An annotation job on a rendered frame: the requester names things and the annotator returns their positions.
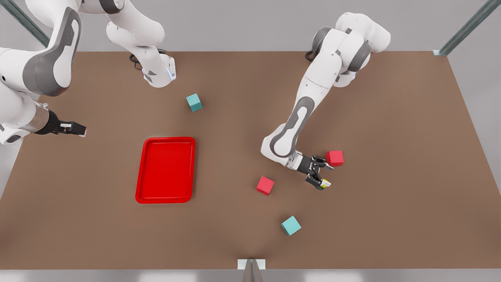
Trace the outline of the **silver frame post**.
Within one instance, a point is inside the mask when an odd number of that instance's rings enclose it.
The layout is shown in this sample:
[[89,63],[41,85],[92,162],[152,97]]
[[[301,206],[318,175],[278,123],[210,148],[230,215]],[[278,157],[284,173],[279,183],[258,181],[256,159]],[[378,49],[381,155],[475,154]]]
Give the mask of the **silver frame post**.
[[264,282],[261,271],[265,270],[265,259],[238,259],[237,269],[244,270],[243,282]]
[[471,32],[501,5],[501,0],[487,0],[478,11],[454,34],[434,56],[448,56]]
[[50,38],[25,14],[14,0],[0,0],[0,5],[44,47],[48,46]]

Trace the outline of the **teal cube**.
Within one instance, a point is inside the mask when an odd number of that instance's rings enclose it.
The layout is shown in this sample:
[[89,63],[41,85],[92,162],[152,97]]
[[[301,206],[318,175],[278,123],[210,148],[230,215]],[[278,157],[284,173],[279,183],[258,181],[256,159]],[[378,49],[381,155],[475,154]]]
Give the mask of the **teal cube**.
[[197,93],[187,96],[186,100],[192,112],[198,111],[203,108],[202,102]]
[[281,228],[284,230],[287,236],[291,236],[302,227],[295,216],[290,216],[288,219],[281,223]]

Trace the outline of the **red cube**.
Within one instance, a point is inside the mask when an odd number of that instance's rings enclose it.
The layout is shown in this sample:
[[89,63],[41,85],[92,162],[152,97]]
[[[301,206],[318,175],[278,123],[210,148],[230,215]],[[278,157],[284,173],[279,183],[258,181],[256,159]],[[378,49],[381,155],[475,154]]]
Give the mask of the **red cube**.
[[337,167],[344,164],[344,155],[341,150],[331,150],[328,151],[325,155],[326,162],[329,166]]
[[258,181],[258,185],[256,186],[256,190],[264,195],[269,195],[274,185],[274,181],[268,179],[264,176],[260,178]]

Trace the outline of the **red rectangular tray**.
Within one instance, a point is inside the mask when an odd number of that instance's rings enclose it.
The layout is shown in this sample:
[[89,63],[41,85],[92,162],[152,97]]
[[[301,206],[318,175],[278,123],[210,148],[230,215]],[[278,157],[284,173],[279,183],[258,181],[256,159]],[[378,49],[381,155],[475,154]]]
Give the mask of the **red rectangular tray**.
[[193,194],[196,142],[190,136],[151,137],[140,159],[136,201],[186,203]]

